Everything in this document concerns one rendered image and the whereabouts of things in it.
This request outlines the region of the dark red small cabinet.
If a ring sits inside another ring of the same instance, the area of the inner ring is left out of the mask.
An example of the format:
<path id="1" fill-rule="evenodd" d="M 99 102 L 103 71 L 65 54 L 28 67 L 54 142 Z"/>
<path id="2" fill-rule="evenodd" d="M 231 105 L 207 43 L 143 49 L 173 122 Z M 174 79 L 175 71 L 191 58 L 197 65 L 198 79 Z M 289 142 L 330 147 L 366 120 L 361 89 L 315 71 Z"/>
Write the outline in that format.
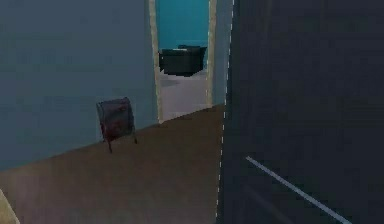
<path id="1" fill-rule="evenodd" d="M 112 153 L 111 142 L 123 136 L 131 135 L 137 144 L 133 108 L 128 97 L 106 100 L 96 104 L 100 131 L 103 141 Z"/>

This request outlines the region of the dark grey room door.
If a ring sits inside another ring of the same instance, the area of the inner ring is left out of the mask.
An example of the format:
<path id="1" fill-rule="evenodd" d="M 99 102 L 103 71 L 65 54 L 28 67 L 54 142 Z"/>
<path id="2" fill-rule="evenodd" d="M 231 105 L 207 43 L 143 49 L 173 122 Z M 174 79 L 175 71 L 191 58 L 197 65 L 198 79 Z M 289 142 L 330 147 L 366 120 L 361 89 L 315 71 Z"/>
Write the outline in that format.
<path id="1" fill-rule="evenodd" d="M 384 0 L 234 0 L 217 224 L 384 224 Z"/>

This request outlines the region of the beige furniture corner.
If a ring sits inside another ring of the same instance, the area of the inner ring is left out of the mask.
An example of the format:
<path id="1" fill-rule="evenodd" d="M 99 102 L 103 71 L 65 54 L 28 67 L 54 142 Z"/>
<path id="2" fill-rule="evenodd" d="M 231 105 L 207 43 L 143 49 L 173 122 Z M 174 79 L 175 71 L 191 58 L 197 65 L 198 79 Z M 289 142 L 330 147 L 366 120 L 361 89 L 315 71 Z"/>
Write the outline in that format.
<path id="1" fill-rule="evenodd" d="M 0 189 L 0 224 L 20 224 L 15 212 Z"/>

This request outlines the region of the cream door frame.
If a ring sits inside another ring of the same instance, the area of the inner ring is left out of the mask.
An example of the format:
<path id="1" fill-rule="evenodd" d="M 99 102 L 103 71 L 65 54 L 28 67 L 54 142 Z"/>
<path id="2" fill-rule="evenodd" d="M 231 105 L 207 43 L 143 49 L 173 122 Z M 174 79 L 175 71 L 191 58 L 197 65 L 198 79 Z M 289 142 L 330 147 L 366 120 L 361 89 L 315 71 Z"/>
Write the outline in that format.
<path id="1" fill-rule="evenodd" d="M 147 4 L 146 9 L 149 15 L 150 34 L 151 34 L 151 48 L 153 58 L 153 71 L 155 82 L 155 96 L 157 106 L 157 121 L 159 124 L 164 122 L 163 109 L 162 109 L 162 96 L 160 87 L 160 67 L 158 56 L 158 32 L 156 24 L 156 0 L 144 0 Z M 206 103 L 208 108 L 213 106 L 213 73 L 214 73 L 214 59 L 215 59 L 215 36 L 216 36 L 216 7 L 217 0 L 208 1 L 209 9 L 209 28 L 208 28 L 208 57 L 207 57 L 207 77 L 206 77 Z"/>

